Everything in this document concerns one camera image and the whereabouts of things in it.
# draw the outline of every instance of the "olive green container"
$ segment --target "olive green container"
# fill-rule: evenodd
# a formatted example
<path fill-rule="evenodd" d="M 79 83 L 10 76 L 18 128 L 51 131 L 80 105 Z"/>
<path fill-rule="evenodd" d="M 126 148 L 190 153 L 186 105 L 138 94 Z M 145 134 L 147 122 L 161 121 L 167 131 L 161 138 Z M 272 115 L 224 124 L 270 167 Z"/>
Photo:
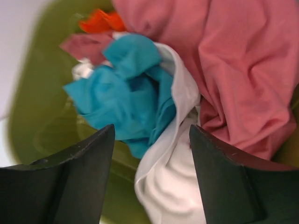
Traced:
<path fill-rule="evenodd" d="M 35 28 L 9 118 L 9 140 L 20 163 L 56 153 L 92 133 L 79 117 L 62 86 L 72 81 L 78 62 L 59 48 L 78 21 L 93 9 L 113 10 L 109 0 L 56 0 Z M 101 221 L 107 224 L 149 224 L 134 192 L 139 160 L 124 144 L 115 143 Z"/>

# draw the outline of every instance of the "teal cloth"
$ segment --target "teal cloth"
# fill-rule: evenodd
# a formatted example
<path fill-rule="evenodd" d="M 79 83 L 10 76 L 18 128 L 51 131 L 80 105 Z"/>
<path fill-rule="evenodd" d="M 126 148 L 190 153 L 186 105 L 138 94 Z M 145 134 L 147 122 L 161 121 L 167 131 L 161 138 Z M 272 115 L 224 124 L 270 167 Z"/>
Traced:
<path fill-rule="evenodd" d="M 115 139 L 142 158 L 176 115 L 173 77 L 159 66 L 162 58 L 153 41 L 142 35 L 121 37 L 103 55 L 113 68 L 97 67 L 64 90 L 90 126 L 114 124 Z"/>

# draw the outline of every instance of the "red cloth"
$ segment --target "red cloth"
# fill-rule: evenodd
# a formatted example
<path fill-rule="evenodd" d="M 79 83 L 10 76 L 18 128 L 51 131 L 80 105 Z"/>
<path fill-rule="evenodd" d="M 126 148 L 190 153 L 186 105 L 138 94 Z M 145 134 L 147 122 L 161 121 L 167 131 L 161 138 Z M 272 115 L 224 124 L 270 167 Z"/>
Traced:
<path fill-rule="evenodd" d="M 105 60 L 102 51 L 112 41 L 112 31 L 101 34 L 72 34 L 60 47 L 77 60 L 88 58 L 97 66 Z"/>
<path fill-rule="evenodd" d="M 219 139 L 270 159 L 296 127 L 295 0 L 113 0 L 128 31 L 174 48 L 204 97 L 200 121 Z"/>

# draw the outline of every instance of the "crumpled cloth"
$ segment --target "crumpled cloth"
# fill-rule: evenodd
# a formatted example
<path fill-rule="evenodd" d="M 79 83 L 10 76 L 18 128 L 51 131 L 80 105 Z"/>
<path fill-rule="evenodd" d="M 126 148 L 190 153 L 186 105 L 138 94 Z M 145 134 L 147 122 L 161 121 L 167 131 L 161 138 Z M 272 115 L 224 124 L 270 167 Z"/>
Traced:
<path fill-rule="evenodd" d="M 77 60 L 87 58 L 94 66 L 105 61 L 102 51 L 114 40 L 113 31 L 101 34 L 72 34 L 65 40 L 60 48 Z"/>
<path fill-rule="evenodd" d="M 87 20 L 79 21 L 79 27 L 89 34 L 98 34 L 109 30 L 126 31 L 117 12 L 105 13 L 100 9 L 93 10 Z"/>
<path fill-rule="evenodd" d="M 121 37 L 103 55 L 113 67 L 99 66 L 64 90 L 90 126 L 114 124 L 115 139 L 142 158 L 176 115 L 173 76 L 159 66 L 162 58 L 153 41 L 141 35 Z"/>
<path fill-rule="evenodd" d="M 202 127 L 269 160 L 296 127 L 296 0 L 113 0 L 129 32 L 169 45 L 204 97 Z"/>

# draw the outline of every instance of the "orange cloth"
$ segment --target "orange cloth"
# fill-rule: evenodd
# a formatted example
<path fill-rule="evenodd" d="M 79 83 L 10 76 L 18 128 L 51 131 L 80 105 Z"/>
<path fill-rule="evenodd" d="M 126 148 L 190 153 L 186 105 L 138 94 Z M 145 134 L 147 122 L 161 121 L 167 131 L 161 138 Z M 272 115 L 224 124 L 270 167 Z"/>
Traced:
<path fill-rule="evenodd" d="M 116 12 L 105 13 L 100 9 L 95 9 L 87 20 L 80 21 L 79 27 L 89 34 L 102 33 L 109 30 L 126 31 L 124 23 Z"/>

